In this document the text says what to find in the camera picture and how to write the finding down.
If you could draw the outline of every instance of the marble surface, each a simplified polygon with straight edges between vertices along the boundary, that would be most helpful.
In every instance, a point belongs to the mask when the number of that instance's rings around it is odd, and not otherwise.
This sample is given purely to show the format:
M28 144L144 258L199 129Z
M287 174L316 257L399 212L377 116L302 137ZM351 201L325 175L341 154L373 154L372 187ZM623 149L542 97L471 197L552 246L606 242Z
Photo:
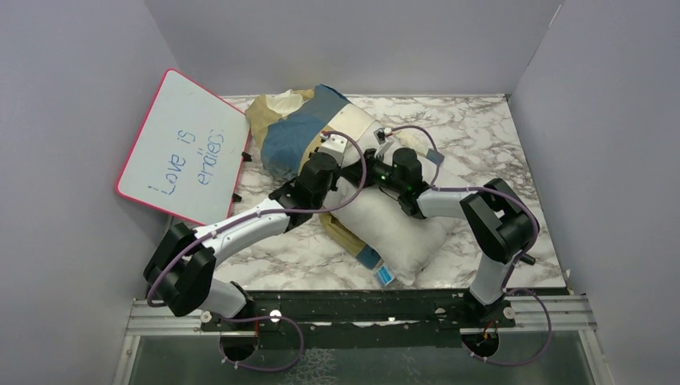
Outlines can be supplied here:
M245 110L250 97L226 98ZM443 167L470 185L482 185L494 177L505 179L540 222L538 242L530 254L534 266L522 265L513 274L511 287L565 286L553 244L520 141L505 98L489 97L349 97L358 107L386 127L418 124L434 136L447 157ZM260 153L249 145L253 162L245 163L236 193L243 201L233 213L241 213L281 184L261 166ZM416 278L414 289L468 287L475 277L481 251L463 222ZM215 273L222 281L239 282L250 290L348 290L378 289L370 270L333 242L314 217L297 229L271 237L244 249ZM393 283L390 288L403 288Z

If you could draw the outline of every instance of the floor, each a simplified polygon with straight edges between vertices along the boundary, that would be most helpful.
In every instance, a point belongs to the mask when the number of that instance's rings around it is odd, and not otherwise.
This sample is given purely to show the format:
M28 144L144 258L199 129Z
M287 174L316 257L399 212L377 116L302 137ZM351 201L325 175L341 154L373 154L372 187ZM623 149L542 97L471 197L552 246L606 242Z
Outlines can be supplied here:
M226 98L246 109L252 98ZM446 156L443 167L470 185L494 177L505 179L540 222L540 236L530 254L534 266L521 265L509 286L564 287L557 256L533 187L524 153L502 95L485 97L349 97L385 127L418 124L434 136ZM276 187L261 167L260 154L249 145L253 162L246 163L236 193L243 201L233 213L243 212ZM480 249L465 223L456 226L443 248L419 274L411 288L464 288L475 277ZM215 278L235 281L250 290L378 289L372 272L359 264L324 233L318 219L278 237L244 249L220 266ZM390 288L403 288L391 284Z

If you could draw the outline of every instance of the whiteboard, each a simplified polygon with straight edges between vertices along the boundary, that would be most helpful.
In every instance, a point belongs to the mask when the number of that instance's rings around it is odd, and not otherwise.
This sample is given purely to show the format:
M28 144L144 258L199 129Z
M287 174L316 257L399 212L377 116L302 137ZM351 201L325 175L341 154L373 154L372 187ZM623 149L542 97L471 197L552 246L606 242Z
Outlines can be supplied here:
M116 191L200 224L221 221L229 215L248 139L242 111L167 70Z

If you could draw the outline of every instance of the gray wall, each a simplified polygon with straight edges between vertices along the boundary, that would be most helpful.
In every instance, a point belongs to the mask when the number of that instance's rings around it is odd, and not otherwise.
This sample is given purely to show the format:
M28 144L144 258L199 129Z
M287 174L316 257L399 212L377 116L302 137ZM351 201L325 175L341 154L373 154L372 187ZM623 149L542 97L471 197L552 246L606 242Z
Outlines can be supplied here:
M136 0L3 1L0 36L0 382L109 383L164 224L113 186L174 61Z
M180 68L223 95L509 93L561 0L146 0Z
M620 384L676 383L680 2L567 0L510 103Z

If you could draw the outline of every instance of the blue fabric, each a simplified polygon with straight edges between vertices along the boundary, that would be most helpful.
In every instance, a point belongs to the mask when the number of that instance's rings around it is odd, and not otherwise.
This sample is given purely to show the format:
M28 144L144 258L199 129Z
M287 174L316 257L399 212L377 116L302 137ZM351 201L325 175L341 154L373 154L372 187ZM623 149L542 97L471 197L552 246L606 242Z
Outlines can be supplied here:
M298 174L307 146L349 101L334 89L319 85L286 119L270 124L262 143L262 164L273 176L292 179Z
M357 254L357 261L369 269L373 269L380 262L380 254L373 250L369 245L363 246L362 251Z

